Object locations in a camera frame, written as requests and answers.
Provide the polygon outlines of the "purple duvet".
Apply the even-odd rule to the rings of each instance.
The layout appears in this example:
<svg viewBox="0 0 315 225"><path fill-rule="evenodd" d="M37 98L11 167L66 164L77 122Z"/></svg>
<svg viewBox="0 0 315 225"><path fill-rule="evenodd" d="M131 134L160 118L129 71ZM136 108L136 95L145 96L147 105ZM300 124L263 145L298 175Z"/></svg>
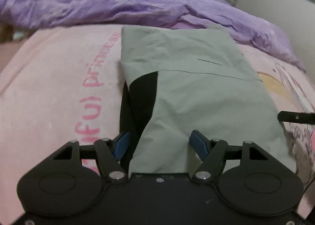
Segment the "purple duvet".
<svg viewBox="0 0 315 225"><path fill-rule="evenodd" d="M282 29L223 0L1 0L1 21L28 30L98 23L205 29L215 23L236 42L305 70Z"/></svg>

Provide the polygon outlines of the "grey and black coat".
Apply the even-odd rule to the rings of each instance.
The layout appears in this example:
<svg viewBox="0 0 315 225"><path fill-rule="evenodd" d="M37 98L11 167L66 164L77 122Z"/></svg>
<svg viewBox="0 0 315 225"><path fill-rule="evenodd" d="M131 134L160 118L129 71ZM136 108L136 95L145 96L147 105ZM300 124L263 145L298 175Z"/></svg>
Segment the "grey and black coat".
<svg viewBox="0 0 315 225"><path fill-rule="evenodd" d="M192 172L200 164L188 144L193 130L230 145L253 141L296 171L276 105L222 27L124 26L121 64L129 90L139 87L131 121L145 124L131 172Z"/></svg>

